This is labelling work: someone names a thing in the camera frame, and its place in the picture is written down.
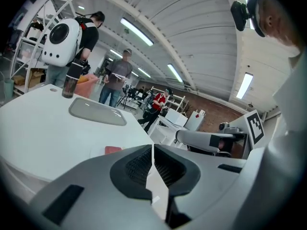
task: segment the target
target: sleeve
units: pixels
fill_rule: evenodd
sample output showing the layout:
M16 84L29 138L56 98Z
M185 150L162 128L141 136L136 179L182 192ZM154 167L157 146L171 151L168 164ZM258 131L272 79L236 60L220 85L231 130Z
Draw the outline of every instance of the sleeve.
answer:
M109 70L110 72L113 72L115 69L115 63L116 61L112 61L110 64L106 66L106 69Z
M98 38L99 34L98 31L96 30L91 39L86 42L84 48L88 48L90 51L92 51L98 41Z

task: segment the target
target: white table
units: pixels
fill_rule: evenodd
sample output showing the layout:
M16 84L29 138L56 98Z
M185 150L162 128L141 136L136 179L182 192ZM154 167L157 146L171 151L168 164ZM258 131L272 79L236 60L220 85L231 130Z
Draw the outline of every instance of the white table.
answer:
M166 127L159 126L160 122L164 124ZM155 129L158 129L165 137L161 141L161 143L163 143L165 139L167 138L169 141L166 143L166 145L169 145L169 146L171 146L176 140L176 132L178 130L187 130L184 127L174 125L172 122L168 121L165 117L162 117L160 115L158 116L156 121L153 123L153 126L151 127L151 129L148 131L148 135L151 136Z
M153 144L133 114L121 110L125 126L80 119L68 111L79 96L66 99L61 94L62 89L47 85L0 108L0 156L6 163L50 182L78 163L101 155L105 146L126 149Z

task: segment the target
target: brick wall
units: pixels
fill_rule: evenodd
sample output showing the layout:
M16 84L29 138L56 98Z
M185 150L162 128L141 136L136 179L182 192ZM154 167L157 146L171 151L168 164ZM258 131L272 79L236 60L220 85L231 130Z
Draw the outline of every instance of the brick wall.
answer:
M163 85L140 81L137 85L137 88L139 89L142 86L144 86L145 89L151 89L152 86L160 90L164 90L166 88L166 86ZM192 93L176 89L173 89L173 92L175 95L185 96L186 99L189 101L190 108L187 111L188 117L190 117L191 113L196 110L204 110L206 112L205 121L200 127L200 131L216 132L220 123L231 122L243 115L242 113L237 112L227 106L205 99Z

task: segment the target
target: dark hair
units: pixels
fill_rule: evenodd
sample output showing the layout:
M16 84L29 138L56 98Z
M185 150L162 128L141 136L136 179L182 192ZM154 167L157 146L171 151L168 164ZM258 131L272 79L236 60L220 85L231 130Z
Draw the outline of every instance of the dark hair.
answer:
M93 13L92 15L91 15L91 18L95 18L97 21L101 21L101 22L103 22L103 21L105 21L105 15L101 12L101 11L98 11L98 12L96 12L96 13Z

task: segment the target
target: water bottle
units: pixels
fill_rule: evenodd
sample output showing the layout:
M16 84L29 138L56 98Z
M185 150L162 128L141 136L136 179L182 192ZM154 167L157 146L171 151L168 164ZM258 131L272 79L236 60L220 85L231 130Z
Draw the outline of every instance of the water bottle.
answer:
M65 98L72 98L73 93L76 89L78 80L80 78L81 72L83 70L84 61L81 61L79 59L75 59L66 74L66 79L64 82L64 87L62 91L62 96Z

